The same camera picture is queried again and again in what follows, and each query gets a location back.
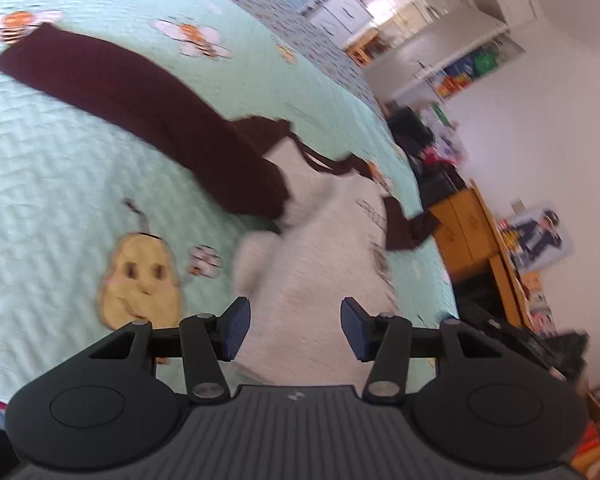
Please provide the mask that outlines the white cabinet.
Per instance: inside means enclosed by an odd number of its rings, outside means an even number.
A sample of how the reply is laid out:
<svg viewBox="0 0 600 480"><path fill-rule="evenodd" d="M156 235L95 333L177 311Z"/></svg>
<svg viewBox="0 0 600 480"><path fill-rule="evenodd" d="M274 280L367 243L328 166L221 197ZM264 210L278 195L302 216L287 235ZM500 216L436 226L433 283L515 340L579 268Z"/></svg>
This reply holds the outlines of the white cabinet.
<svg viewBox="0 0 600 480"><path fill-rule="evenodd" d="M321 0L308 19L340 49L373 27L374 20L361 0Z"/></svg>

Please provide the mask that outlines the mint quilted floral bedspread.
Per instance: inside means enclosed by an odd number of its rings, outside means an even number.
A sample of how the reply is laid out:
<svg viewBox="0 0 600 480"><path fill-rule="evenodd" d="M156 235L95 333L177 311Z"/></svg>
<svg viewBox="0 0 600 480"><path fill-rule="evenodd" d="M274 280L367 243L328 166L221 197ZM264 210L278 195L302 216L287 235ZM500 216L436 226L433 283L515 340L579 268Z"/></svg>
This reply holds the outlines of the mint quilted floral bedspread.
<svg viewBox="0 0 600 480"><path fill-rule="evenodd" d="M286 40L232 0L0 0L0 26L26 15L150 58L227 118L284 118L327 156L376 162L403 211L419 212L378 109L306 54L285 60ZM262 226L132 134L0 72L0 402L105 336L98 286L139 214L180 269L198 245L229 263Z"/></svg>

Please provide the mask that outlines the maroon and cream raglan shirt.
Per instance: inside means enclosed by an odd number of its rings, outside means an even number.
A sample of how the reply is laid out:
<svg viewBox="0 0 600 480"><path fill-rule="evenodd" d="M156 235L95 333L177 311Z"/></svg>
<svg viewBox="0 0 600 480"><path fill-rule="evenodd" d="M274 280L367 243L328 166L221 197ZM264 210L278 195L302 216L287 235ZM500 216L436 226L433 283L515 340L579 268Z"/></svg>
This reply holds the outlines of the maroon and cream raglan shirt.
<svg viewBox="0 0 600 480"><path fill-rule="evenodd" d="M230 214L274 220L238 245L233 288L251 304L242 374L269 385L362 387L340 323L353 297L398 312L389 252L419 248L438 227L407 217L376 167L330 159L289 122L228 120L148 58L45 24L0 55L0 72L135 134L188 169Z"/></svg>

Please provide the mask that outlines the orange wooden desk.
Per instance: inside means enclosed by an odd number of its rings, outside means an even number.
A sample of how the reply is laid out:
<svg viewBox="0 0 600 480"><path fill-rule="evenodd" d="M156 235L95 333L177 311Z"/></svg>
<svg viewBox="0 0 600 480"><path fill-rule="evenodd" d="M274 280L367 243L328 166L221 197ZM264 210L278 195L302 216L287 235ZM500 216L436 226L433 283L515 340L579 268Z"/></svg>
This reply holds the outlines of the orange wooden desk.
<svg viewBox="0 0 600 480"><path fill-rule="evenodd" d="M478 188L469 185L430 210L440 221L434 239L456 303L475 301L513 326L530 328L524 289Z"/></svg>

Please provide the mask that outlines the poster with dark figures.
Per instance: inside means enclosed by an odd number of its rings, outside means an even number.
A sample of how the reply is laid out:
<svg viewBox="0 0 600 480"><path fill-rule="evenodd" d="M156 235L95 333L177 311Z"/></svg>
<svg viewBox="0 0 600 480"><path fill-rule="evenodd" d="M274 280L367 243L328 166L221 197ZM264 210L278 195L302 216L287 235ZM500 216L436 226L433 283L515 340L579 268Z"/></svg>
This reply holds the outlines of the poster with dark figures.
<svg viewBox="0 0 600 480"><path fill-rule="evenodd" d="M574 252L573 241L551 202L500 220L498 232L520 275L538 272Z"/></svg>

